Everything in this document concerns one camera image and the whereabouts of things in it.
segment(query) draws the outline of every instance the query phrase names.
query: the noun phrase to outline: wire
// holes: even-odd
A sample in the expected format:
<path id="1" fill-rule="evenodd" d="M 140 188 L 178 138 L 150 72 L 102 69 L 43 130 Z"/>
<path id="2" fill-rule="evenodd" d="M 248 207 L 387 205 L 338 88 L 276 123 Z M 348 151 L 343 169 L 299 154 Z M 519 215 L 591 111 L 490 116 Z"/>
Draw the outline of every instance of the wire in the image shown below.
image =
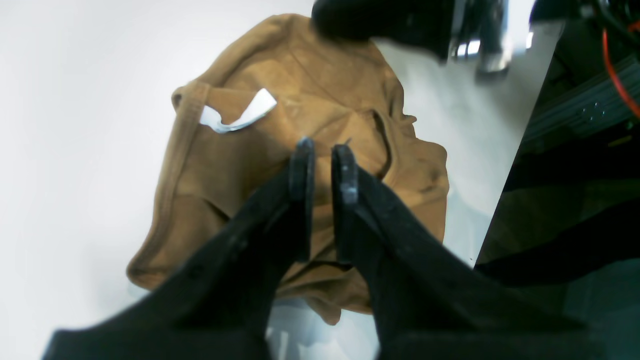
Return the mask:
<path id="1" fill-rule="evenodd" d="M 635 22 L 629 26 L 629 31 L 640 31 L 640 21 Z M 632 113 L 640 119 L 640 106 L 633 100 L 631 95 L 627 92 L 625 87 L 622 85 L 622 81 L 616 74 L 616 69 L 614 69 L 611 64 L 611 59 L 609 58 L 609 41 L 607 39 L 607 30 L 604 29 L 602 31 L 602 52 L 604 53 L 604 64 L 607 67 L 607 72 L 609 73 L 609 77 L 611 81 L 613 81 L 613 85 L 616 87 L 618 94 L 622 98 L 622 101 L 629 107 Z"/>

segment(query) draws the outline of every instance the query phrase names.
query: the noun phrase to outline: white table surface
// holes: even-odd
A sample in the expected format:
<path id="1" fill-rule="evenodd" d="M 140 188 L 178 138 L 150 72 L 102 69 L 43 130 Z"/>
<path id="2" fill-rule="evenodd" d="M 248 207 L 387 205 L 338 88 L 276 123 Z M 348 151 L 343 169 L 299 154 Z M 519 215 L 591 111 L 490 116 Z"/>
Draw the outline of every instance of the white table surface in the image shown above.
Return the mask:
<path id="1" fill-rule="evenodd" d="M 37 359 L 53 330 L 95 324 L 143 294 L 125 267 L 147 234 L 173 123 L 170 94 L 233 40 L 312 0 L 0 1 L 0 359 Z M 449 153 L 445 245 L 475 261 L 559 34 L 536 35 L 508 80 L 380 44 L 419 136 Z M 275 359 L 371 359 L 370 316 L 325 326 L 274 308 Z"/>

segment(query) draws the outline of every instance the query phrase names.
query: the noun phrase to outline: brown shirt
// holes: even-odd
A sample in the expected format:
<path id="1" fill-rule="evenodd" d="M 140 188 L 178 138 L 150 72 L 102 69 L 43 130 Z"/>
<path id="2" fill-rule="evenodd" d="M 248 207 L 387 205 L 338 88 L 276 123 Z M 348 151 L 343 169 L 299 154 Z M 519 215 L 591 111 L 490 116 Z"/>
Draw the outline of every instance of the brown shirt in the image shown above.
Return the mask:
<path id="1" fill-rule="evenodd" d="M 277 100 L 264 118 L 231 133 L 200 124 L 204 106 L 229 124 L 262 88 Z M 415 137 L 403 89 L 372 43 L 319 37 L 308 18 L 273 16 L 220 54 L 173 95 L 177 117 L 156 190 L 151 230 L 127 269 L 131 281 L 161 284 L 283 169 L 303 136 L 316 143 L 312 260 L 294 264 L 276 297 L 304 297 L 330 324 L 340 310 L 371 313 L 366 282 L 335 262 L 331 148 L 345 143 L 358 164 L 393 189 L 442 241 L 446 152 Z"/>

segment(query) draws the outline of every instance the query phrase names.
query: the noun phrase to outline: clothing label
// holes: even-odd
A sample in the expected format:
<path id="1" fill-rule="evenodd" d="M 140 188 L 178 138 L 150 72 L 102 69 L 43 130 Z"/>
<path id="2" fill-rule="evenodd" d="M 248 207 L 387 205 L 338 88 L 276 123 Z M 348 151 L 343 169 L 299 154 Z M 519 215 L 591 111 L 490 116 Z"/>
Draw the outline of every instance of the clothing label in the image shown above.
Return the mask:
<path id="1" fill-rule="evenodd" d="M 218 134 L 225 134 L 231 131 L 240 130 L 260 120 L 277 104 L 278 102 L 276 99 L 269 94 L 267 89 L 263 88 L 255 94 L 255 97 L 251 100 L 249 106 L 247 106 L 243 114 L 240 116 L 240 119 L 237 119 L 229 125 L 225 125 L 222 123 L 222 116 L 220 113 L 218 113 L 214 108 L 205 105 L 202 110 L 202 116 L 200 117 L 200 123 L 202 125 L 209 126 Z"/>

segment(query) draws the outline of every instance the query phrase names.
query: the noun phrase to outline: red cable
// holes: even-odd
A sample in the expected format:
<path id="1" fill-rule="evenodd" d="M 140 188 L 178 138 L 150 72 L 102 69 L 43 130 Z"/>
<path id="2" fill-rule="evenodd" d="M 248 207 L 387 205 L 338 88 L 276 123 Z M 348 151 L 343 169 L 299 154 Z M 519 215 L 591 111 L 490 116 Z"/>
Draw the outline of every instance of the red cable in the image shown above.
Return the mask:
<path id="1" fill-rule="evenodd" d="M 640 21 L 631 24 L 629 26 L 629 31 L 640 31 Z M 611 59 L 609 58 L 609 41 L 607 41 L 607 30 L 602 31 L 602 50 L 604 53 L 604 64 L 607 67 L 607 72 L 609 73 L 611 81 L 613 81 L 613 85 L 616 87 L 618 94 L 620 94 L 622 101 L 624 101 L 634 115 L 640 119 L 640 106 L 638 106 L 633 98 L 631 98 L 625 87 L 622 85 L 620 78 L 616 74 L 616 70 L 611 64 Z"/>

